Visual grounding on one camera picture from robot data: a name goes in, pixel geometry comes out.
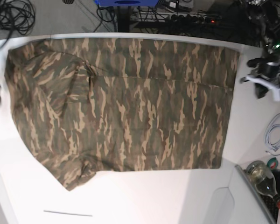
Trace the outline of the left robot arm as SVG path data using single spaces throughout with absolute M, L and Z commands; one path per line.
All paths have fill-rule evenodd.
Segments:
M 250 68 L 258 68 L 258 74 L 266 79 L 280 75 L 280 19 L 271 0 L 243 0 L 248 18 L 259 28 L 263 46 L 260 58 L 249 60 Z

